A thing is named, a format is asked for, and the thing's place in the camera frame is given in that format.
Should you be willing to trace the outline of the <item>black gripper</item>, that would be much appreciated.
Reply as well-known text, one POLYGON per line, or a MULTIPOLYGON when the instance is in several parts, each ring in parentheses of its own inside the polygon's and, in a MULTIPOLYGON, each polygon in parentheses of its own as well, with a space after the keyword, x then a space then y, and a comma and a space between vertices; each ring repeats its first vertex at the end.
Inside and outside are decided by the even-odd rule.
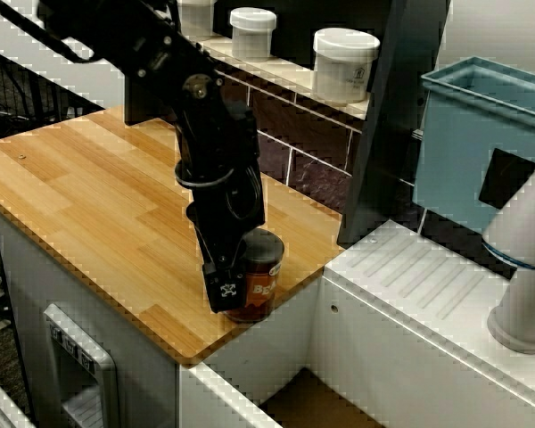
POLYGON ((243 308, 246 272, 240 257, 242 239, 265 223, 259 165, 235 167, 216 179, 195 180, 182 161, 175 166, 177 182, 192 192, 186 215, 200 240, 205 288, 214 313, 243 308))

